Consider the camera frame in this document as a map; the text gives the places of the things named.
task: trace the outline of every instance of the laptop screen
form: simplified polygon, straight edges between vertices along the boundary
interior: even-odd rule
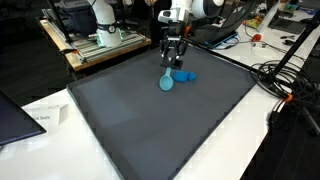
[[[45,132],[43,127],[0,90],[0,146]]]
[[[298,5],[307,9],[320,9],[320,0],[299,0]]]
[[[251,0],[248,1],[246,4],[240,7],[236,7],[227,17],[227,20],[224,22],[221,29],[229,28],[231,31],[235,31],[239,28],[242,22],[246,19],[246,17],[252,12],[256,7],[256,1]]]

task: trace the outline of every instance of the gray table surface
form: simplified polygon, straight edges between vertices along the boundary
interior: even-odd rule
[[[123,179],[172,179],[255,84],[249,72],[189,47],[194,82],[159,88],[159,50],[68,85]]]

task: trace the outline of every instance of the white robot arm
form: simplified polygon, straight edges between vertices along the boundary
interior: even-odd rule
[[[87,0],[97,18],[97,43],[101,47],[114,47],[121,44],[120,29],[113,8],[105,0]]]
[[[158,20],[168,24],[164,39],[160,41],[160,53],[163,57],[161,66],[181,69],[183,56],[188,43],[183,41],[183,33],[192,13],[197,19],[216,16],[225,0],[172,0],[170,10],[161,11]],[[173,56],[168,57],[170,49],[174,49]]]

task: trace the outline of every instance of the white table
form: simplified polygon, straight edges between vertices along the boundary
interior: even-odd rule
[[[293,18],[290,18],[290,20],[300,21],[301,19],[305,19],[305,18],[312,18],[312,16],[308,15],[307,13],[305,13],[303,11],[296,11],[295,16]],[[247,32],[249,35],[253,36],[255,34],[260,34],[262,36],[262,39],[261,39],[262,41],[264,41],[270,45],[273,45],[275,47],[284,49],[284,50],[289,50],[290,46],[282,44],[282,42],[284,40],[280,39],[280,37],[294,35],[291,33],[283,32],[283,31],[279,31],[279,30],[275,30],[275,29],[270,29],[270,28],[266,28],[261,33],[258,33],[255,29],[252,29],[249,27],[247,27],[246,29],[247,29]],[[241,39],[240,42],[251,40],[251,38],[245,33],[245,26],[244,25],[241,25],[237,31],[238,31],[240,39]],[[301,47],[295,53],[295,55],[300,56],[304,59],[307,59],[313,46],[317,42],[319,36],[320,36],[320,26],[310,34],[308,39],[301,45]],[[268,49],[272,50],[276,54],[277,59],[273,59],[271,57],[264,58],[264,57],[260,57],[260,56],[256,56],[256,55],[252,54],[251,48],[252,48],[251,43],[239,43],[238,45],[236,45],[228,50],[214,50],[214,51],[221,54],[221,55],[224,55],[228,58],[239,61],[242,64],[245,64],[247,66],[252,66],[256,63],[264,63],[269,60],[281,60],[284,56],[284,53],[281,53],[279,51],[273,50],[270,47],[267,47]],[[300,67],[304,64],[303,61],[297,57],[292,57],[289,62],[296,64]]]
[[[264,37],[273,39],[266,41],[288,49],[280,46],[282,40],[275,38],[273,32],[264,32]],[[318,37],[319,29],[296,54],[307,58]],[[231,58],[246,60],[249,65],[260,62],[242,51],[247,49],[245,46],[221,52]],[[278,101],[255,86],[192,156],[176,179],[239,179],[267,134],[268,114]],[[24,108],[39,104],[68,104],[66,120],[49,129],[47,134],[5,146],[0,153],[1,179],[119,179],[67,90]]]

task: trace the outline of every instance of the black stand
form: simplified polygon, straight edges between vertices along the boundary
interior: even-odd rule
[[[124,29],[128,29],[128,27],[134,26],[134,27],[138,27],[139,24],[136,22],[129,22],[126,20],[126,16],[125,16],[125,9],[124,9],[124,4],[122,0],[118,0],[118,7],[120,8],[120,12],[121,12],[121,26]]]
[[[289,51],[284,55],[282,60],[279,62],[278,66],[275,67],[275,69],[273,70],[273,76],[276,76],[281,71],[281,69],[287,64],[287,62],[291,59],[291,57],[294,55],[294,53],[299,49],[299,47],[302,45],[302,43],[308,38],[308,36],[312,33],[312,31],[318,27],[319,20],[320,20],[320,11],[318,11],[313,16],[311,22],[306,25],[305,30],[299,36],[297,41],[292,45],[292,47],[289,49]],[[311,124],[313,131],[314,131],[314,134],[319,135],[320,128],[305,106],[302,107],[302,115]]]
[[[66,38],[66,43],[71,43],[72,39],[70,38],[70,36],[69,36],[69,34],[68,34],[67,30],[66,30],[66,27],[64,26],[64,24],[63,24],[63,22],[62,22],[62,20],[60,18],[60,15],[59,15],[59,12],[58,12],[56,6],[52,2],[52,0],[47,0],[47,2],[49,4],[50,8],[52,9],[54,15],[57,17],[57,23],[58,23],[59,28],[62,31],[64,37]]]

